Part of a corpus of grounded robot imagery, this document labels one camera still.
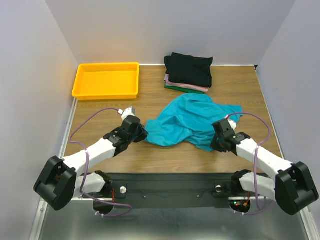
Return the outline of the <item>teal t shirt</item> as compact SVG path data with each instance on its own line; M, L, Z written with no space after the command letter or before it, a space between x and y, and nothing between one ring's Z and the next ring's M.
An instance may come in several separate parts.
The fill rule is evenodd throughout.
M189 142L211 152L215 135L212 124L242 110L240 105L215 103L206 94L185 93L168 104L156 119L146 122L145 141L161 147Z

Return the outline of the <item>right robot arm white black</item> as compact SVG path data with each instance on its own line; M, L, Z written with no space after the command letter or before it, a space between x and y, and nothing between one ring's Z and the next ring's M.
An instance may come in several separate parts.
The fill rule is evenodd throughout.
M235 122L228 118L212 124L214 151L231 152L264 171L266 176L242 170L231 177L230 189L235 195L251 192L278 204L288 215L295 215L319 199L311 172L303 162L292 163L259 146L244 132L235 132Z

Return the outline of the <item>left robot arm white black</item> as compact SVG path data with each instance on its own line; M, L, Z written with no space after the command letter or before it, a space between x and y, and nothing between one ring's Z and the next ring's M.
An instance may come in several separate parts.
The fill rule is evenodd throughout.
M129 115L120 127L104 135L95 144L63 158L56 155L44 165L33 190L55 211L64 208L72 198L81 195L88 169L100 162L116 157L131 143L145 140L148 132L138 117Z

